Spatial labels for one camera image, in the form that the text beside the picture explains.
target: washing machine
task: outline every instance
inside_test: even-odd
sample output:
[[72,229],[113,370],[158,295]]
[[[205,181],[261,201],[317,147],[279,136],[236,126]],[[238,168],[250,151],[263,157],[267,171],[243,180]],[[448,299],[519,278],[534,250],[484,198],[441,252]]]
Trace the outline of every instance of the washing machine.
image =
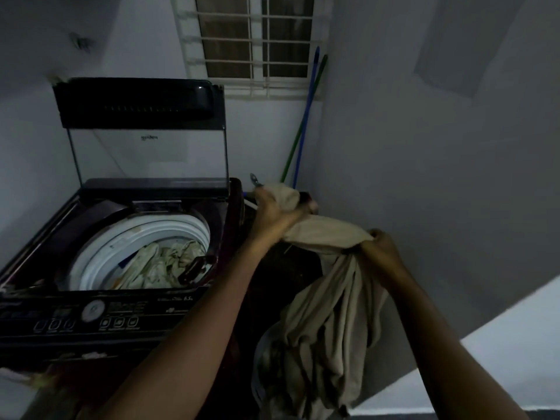
[[237,248],[223,88],[75,78],[53,91],[80,189],[0,274],[0,363],[141,358]]

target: white window bars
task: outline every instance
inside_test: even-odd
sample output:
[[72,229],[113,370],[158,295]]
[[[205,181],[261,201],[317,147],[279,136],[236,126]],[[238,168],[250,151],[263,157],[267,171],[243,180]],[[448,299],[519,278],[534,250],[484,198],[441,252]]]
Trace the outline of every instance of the white window bars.
[[332,2],[172,0],[187,76],[223,84],[228,96],[305,98]]

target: button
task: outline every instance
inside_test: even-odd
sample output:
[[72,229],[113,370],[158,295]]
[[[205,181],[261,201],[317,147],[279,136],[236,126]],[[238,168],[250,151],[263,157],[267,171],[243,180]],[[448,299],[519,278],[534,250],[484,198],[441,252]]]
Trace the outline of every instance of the button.
[[56,330],[56,329],[58,329],[58,328],[60,327],[60,323],[61,323],[60,320],[57,320],[57,319],[52,320],[52,321],[50,322],[50,324],[49,324],[49,330]]
[[101,317],[104,310],[105,303],[102,300],[96,299],[94,301],[91,301],[84,307],[82,311],[82,320],[85,323],[91,323],[92,321],[95,321],[99,317]]
[[37,321],[37,323],[35,323],[35,327],[33,327],[33,330],[36,332],[42,332],[43,329],[46,327],[46,320],[39,320]]
[[101,324],[99,325],[99,328],[100,329],[106,329],[109,324],[111,324],[111,318],[110,317],[105,317],[104,319],[102,319]]
[[74,327],[74,324],[75,324],[75,323],[76,323],[76,322],[75,322],[74,320],[66,320],[66,321],[64,322],[64,325],[62,326],[62,328],[63,328],[64,330],[70,330],[72,327]]

